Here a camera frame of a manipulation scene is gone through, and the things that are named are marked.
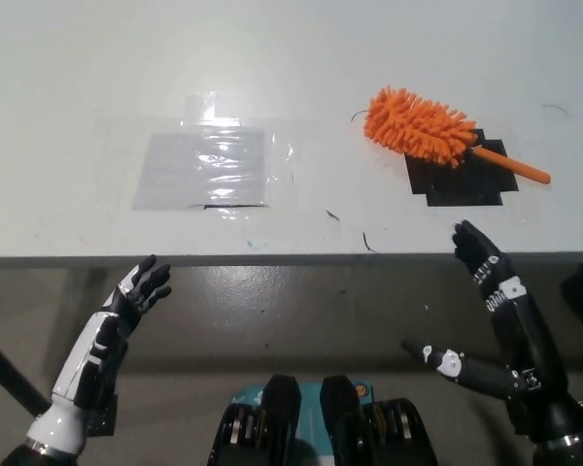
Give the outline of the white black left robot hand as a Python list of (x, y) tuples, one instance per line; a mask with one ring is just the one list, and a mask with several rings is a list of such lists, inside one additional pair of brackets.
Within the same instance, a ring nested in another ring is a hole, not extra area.
[(88, 429), (107, 398), (115, 394), (128, 340), (142, 317), (171, 293), (171, 267), (150, 255), (116, 285), (86, 322), (51, 391), (51, 405), (37, 417), (24, 445), (44, 459), (74, 462)]

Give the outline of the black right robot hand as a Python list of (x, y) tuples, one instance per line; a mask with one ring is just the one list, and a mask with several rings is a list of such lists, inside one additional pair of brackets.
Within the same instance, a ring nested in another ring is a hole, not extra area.
[(501, 354), (493, 365), (418, 339), (402, 348), (443, 379), (506, 404), (517, 434), (536, 444), (583, 441), (583, 406), (533, 295), (508, 255), (471, 222), (456, 224), (455, 256), (478, 286)]

